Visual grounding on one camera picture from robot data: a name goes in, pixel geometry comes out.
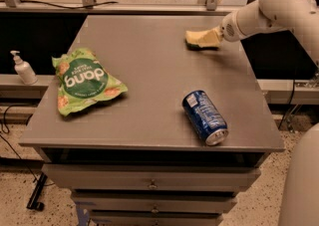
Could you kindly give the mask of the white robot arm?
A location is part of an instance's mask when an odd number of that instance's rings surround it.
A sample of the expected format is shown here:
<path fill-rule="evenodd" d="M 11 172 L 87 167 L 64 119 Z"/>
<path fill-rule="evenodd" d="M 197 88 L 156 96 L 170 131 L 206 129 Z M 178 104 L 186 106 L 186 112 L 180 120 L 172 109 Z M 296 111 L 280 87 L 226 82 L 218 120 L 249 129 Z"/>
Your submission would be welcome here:
<path fill-rule="evenodd" d="M 256 34 L 288 30 L 313 63 L 319 61 L 319 12 L 315 0 L 255 0 L 226 15 L 211 30 L 185 33 L 198 49 L 217 48 Z M 295 145 L 287 171 L 278 226 L 319 226 L 319 123 Z"/>

